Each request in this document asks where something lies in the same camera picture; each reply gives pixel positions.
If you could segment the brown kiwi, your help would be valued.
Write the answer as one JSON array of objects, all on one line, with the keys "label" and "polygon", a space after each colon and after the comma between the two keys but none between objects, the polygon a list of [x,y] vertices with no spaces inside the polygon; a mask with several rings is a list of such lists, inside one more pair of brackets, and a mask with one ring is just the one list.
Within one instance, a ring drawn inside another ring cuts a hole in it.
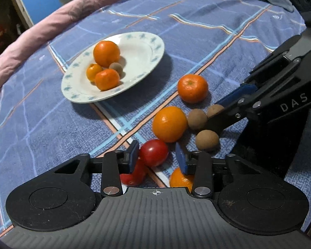
[{"label": "brown kiwi", "polygon": [[187,117],[190,129],[197,131],[202,129],[207,123],[208,117],[201,109],[192,109]]},{"label": "brown kiwi", "polygon": [[217,115],[223,110],[224,110],[224,107],[222,105],[214,104],[214,105],[209,106],[209,108],[207,109],[206,115],[210,119],[211,117]]}]

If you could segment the small orange kumquat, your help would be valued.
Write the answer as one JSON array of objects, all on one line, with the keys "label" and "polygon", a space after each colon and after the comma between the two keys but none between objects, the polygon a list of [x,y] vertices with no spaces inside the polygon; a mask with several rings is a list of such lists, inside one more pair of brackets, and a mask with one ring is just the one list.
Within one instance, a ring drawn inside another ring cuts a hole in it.
[{"label": "small orange kumquat", "polygon": [[86,69],[86,78],[90,82],[94,82],[96,75],[100,73],[102,70],[103,68],[100,65],[98,65],[97,63],[92,63]]}]

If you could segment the blue plaid bedsheet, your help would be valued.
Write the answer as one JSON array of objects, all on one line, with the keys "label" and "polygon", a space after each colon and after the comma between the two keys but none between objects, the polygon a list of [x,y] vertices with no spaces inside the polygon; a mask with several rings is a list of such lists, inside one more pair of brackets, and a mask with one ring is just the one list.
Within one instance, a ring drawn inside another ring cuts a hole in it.
[{"label": "blue plaid bedsheet", "polygon": [[[0,234],[12,223],[9,193],[80,153],[101,155],[153,139],[152,121],[177,95],[186,74],[204,77],[209,105],[237,88],[277,46],[305,30],[298,12],[259,0],[123,0],[95,11],[35,51],[0,89]],[[90,47],[121,33],[138,34],[123,52],[127,90],[75,104],[68,68],[92,63]]]}]

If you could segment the brown kiwi fruit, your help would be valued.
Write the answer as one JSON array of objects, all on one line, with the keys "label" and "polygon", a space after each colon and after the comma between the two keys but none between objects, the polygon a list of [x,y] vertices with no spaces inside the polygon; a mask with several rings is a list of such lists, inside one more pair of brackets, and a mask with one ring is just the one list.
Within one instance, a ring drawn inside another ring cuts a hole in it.
[{"label": "brown kiwi fruit", "polygon": [[219,146],[220,138],[210,130],[203,130],[196,136],[196,146],[198,150],[214,150]]},{"label": "brown kiwi fruit", "polygon": [[111,63],[109,69],[114,69],[119,75],[122,75],[123,73],[123,66],[118,62]]}]

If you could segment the small tangerine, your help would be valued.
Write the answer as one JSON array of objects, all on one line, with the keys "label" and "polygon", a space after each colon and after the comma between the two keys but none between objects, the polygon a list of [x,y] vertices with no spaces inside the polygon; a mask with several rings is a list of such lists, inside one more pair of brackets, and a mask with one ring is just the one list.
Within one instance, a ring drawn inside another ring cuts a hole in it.
[{"label": "small tangerine", "polygon": [[208,95],[208,83],[200,75],[184,75],[177,83],[180,98],[189,104],[197,104]]}]

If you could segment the red cherry tomato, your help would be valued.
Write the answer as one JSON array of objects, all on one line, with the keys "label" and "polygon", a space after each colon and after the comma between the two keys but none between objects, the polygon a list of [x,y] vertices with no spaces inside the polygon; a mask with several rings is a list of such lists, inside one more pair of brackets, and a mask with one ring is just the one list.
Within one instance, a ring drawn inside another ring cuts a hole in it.
[{"label": "red cherry tomato", "polygon": [[166,161],[169,154],[167,144],[160,139],[145,142],[139,151],[139,158],[148,167],[157,167]]}]

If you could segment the medium orange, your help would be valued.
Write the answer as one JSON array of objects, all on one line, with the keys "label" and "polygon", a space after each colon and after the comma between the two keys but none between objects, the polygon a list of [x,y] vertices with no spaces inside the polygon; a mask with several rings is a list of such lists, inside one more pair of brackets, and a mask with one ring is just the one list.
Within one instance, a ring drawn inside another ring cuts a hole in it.
[{"label": "medium orange", "polygon": [[188,128],[185,113],[176,106],[161,109],[154,117],[152,130],[155,136],[166,142],[173,143],[179,140]]}]

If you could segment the small mandarin orange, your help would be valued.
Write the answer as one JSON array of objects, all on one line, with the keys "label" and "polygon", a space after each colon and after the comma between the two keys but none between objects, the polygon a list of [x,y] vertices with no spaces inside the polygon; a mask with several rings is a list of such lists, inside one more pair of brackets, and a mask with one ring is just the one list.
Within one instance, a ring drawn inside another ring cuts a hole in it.
[{"label": "small mandarin orange", "polygon": [[99,90],[106,91],[119,85],[120,76],[114,69],[105,69],[96,74],[94,82]]}]

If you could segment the large orange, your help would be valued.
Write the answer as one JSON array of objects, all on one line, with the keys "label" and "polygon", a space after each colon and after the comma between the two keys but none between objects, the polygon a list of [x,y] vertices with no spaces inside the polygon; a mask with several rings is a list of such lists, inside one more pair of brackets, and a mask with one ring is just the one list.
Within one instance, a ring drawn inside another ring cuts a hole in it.
[{"label": "large orange", "polygon": [[101,67],[109,68],[110,64],[119,61],[120,55],[119,46],[109,40],[98,42],[93,49],[94,60]]}]

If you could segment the pink floral comforter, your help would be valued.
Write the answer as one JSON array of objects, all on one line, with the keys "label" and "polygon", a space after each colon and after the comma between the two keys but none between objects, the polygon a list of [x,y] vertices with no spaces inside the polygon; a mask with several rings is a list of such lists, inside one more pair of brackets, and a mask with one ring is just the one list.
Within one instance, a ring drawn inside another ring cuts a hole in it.
[{"label": "pink floral comforter", "polygon": [[49,40],[94,11],[120,0],[73,0],[22,33],[0,55],[0,89],[17,67]]}]

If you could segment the white floral plate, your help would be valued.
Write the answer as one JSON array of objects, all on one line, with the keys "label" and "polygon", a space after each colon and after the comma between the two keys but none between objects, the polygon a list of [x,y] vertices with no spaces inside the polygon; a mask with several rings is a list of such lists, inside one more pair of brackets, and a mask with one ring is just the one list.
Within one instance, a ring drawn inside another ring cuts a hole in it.
[{"label": "white floral plate", "polygon": [[152,33],[111,36],[83,51],[61,83],[63,96],[86,104],[116,96],[148,76],[164,55],[163,40]]}]

